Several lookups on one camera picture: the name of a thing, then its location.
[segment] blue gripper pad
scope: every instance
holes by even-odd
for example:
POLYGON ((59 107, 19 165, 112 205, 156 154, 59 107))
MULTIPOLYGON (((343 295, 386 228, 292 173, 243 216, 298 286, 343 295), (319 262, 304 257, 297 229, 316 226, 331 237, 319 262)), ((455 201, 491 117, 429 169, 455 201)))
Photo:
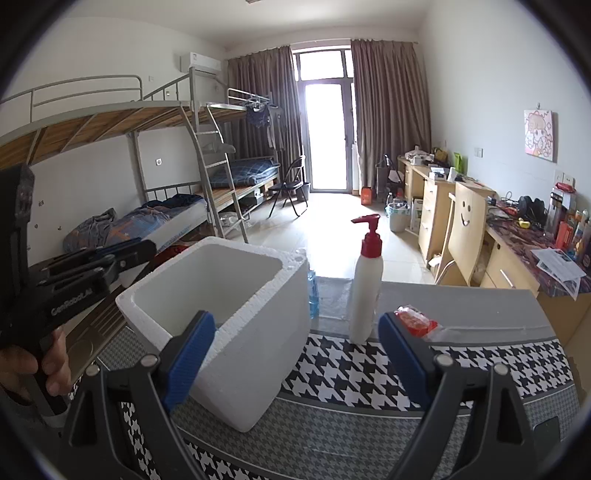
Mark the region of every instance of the blue gripper pad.
POLYGON ((187 398, 215 333, 213 315, 200 310, 184 332, 171 338, 160 352, 157 388, 169 413, 187 398))
POLYGON ((413 337, 394 313, 384 313, 378 336, 411 401, 427 410, 437 391, 437 370, 427 343, 413 337))

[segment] wooden chair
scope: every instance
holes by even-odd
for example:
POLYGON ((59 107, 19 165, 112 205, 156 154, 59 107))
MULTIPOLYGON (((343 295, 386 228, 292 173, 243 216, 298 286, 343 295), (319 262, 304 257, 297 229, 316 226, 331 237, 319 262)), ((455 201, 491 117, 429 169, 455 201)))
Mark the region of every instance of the wooden chair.
POLYGON ((294 209, 294 213, 295 213, 296 217, 300 217, 302 215, 302 213, 304 213, 308 209, 308 201, 304 200, 306 202, 306 209, 302 213, 297 213, 296 206, 294 205, 294 202, 291 199, 291 195, 290 195, 290 192, 292 190, 298 190, 298 189, 302 188, 302 186, 304 185, 303 174, 302 174, 302 169, 304 168, 304 159, 305 159, 305 156, 302 155, 301 157, 296 158, 293 162, 291 162, 290 166, 287 168, 287 171, 280 174, 279 183, 277 183, 269 188, 269 192, 273 192, 273 195, 275 197, 275 201, 273 202, 273 207, 271 208, 271 213, 269 214, 268 218, 271 218, 271 215, 273 215, 273 210, 275 209, 275 205, 277 204, 277 200, 281 196, 282 192, 285 192, 287 194, 287 198, 283 202, 283 206, 285 207, 287 200, 289 200, 291 203, 291 207, 294 209), (294 180, 287 181, 287 179, 290 177, 290 173, 292 171, 295 172, 294 180))
POLYGON ((452 202, 448 238, 443 248, 437 285, 452 266, 456 265, 466 284, 470 286, 486 232, 486 211, 486 196, 483 193, 456 183, 455 201, 452 202))

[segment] red pump nozzle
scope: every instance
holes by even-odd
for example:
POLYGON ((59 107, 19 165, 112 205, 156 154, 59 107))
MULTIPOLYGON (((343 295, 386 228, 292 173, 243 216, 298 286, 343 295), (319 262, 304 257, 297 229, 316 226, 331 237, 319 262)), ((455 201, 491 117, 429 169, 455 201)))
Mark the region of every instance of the red pump nozzle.
POLYGON ((368 223, 369 233, 365 235, 361 243, 361 254, 367 258, 378 258, 382 256, 382 239, 379 237, 376 230, 378 229, 379 215, 366 215, 363 217, 351 220, 353 223, 368 223))

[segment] upper bunk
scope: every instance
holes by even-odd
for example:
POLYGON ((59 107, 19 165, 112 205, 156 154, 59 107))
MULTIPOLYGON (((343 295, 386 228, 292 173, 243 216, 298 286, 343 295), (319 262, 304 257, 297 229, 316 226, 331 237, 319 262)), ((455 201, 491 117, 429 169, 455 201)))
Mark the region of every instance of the upper bunk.
POLYGON ((193 92, 193 79, 191 73, 188 73, 146 95, 143 93, 142 80, 137 75, 81 77, 48 83, 12 95, 2 100, 0 106, 19 97, 30 95, 29 123, 0 137, 0 170, 19 163, 34 165, 77 147, 132 132, 180 126, 183 124, 180 108, 184 109, 189 120, 193 122, 193 108, 191 107, 193 102, 198 111, 198 124, 211 122, 211 116, 217 123, 240 120, 246 116, 248 107, 256 108, 270 102, 266 97, 231 88, 226 91, 227 103, 199 102, 194 98, 193 92), (137 80, 138 86, 76 92, 35 101, 35 93, 44 89, 102 79, 137 80), (190 100, 181 100, 179 84, 186 79, 191 82, 190 100), (168 89, 172 88, 176 90, 176 98, 169 100, 167 97, 171 92, 168 89), (90 106, 33 120, 35 108, 42 105, 76 96, 106 92, 138 92, 139 99, 90 106))

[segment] white lotion bottle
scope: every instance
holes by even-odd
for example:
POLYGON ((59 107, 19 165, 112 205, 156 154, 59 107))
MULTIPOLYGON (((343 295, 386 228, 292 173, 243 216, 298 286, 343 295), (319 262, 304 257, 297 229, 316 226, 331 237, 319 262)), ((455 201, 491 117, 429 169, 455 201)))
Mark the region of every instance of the white lotion bottle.
POLYGON ((361 256, 355 265, 348 308, 349 339, 352 343, 360 345, 367 341, 374 325, 384 260, 382 259, 382 239, 376 232, 379 215, 374 213, 351 221, 369 224, 369 233, 363 239, 361 256))

